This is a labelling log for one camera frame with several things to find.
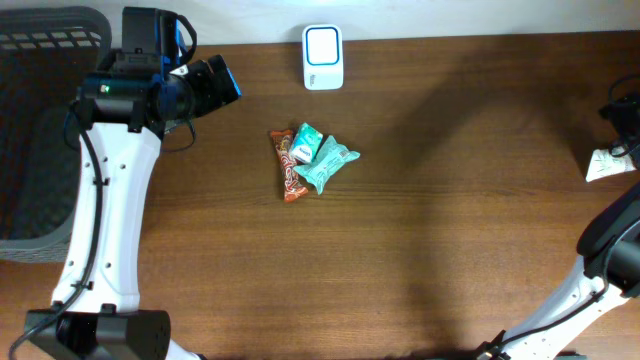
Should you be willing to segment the white lotion tube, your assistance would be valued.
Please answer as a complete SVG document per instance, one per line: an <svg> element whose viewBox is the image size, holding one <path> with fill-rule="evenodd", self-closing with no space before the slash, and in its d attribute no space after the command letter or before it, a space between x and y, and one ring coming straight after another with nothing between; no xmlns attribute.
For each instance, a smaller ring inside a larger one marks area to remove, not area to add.
<svg viewBox="0 0 640 360"><path fill-rule="evenodd" d="M597 149L592 152L585 180L592 182L605 177L636 171L631 156L624 146Z"/></svg>

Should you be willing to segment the teal tissue pack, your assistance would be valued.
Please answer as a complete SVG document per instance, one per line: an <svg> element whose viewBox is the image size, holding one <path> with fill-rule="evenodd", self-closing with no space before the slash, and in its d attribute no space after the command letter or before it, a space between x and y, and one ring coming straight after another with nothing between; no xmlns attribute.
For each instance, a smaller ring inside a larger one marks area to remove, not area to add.
<svg viewBox="0 0 640 360"><path fill-rule="evenodd" d="M303 123L298 128L289 154L298 162L309 164L315 158L323 137L324 135L322 133L308 123Z"/></svg>

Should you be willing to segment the orange candy bar wrapper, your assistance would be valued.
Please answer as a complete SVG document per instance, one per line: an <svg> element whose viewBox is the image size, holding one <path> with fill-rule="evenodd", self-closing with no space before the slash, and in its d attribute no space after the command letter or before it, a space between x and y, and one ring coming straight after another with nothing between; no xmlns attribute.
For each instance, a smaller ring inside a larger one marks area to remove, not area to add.
<svg viewBox="0 0 640 360"><path fill-rule="evenodd" d="M273 141L283 175L284 201L286 203L294 202L306 195L308 188L301 184L298 174L294 170L294 167L297 165L297 160L289 153L293 141L293 131L290 129L271 131L270 137Z"/></svg>

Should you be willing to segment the teal wet wipes pack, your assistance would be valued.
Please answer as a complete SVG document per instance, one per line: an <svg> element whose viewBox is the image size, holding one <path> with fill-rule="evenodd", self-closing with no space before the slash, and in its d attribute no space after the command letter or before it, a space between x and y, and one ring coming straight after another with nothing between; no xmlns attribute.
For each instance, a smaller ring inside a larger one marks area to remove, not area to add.
<svg viewBox="0 0 640 360"><path fill-rule="evenodd" d="M345 145L338 143L334 136L330 135L310 164L296 165L294 170L307 183L315 187L318 195L321 195L333 175L345 164L359 158L359 152L349 150Z"/></svg>

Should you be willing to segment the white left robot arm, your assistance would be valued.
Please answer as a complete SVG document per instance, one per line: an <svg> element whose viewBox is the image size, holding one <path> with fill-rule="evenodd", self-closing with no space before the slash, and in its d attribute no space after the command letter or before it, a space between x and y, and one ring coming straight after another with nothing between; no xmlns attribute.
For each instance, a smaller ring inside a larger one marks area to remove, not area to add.
<svg viewBox="0 0 640 360"><path fill-rule="evenodd" d="M163 310L140 308L138 252L147 188L165 135L240 99L221 56L195 58L176 12L127 7L122 42L79 86L68 115L81 173L71 243L46 309L22 342L55 359L188 359Z"/></svg>

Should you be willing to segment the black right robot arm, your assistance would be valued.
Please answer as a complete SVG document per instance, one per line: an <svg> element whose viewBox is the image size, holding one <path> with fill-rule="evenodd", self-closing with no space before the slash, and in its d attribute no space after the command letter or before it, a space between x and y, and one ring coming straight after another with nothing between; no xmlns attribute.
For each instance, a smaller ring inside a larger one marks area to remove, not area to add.
<svg viewBox="0 0 640 360"><path fill-rule="evenodd" d="M564 282L533 315L479 346L485 360L561 359L563 350L607 312L639 296L639 186L592 220Z"/></svg>

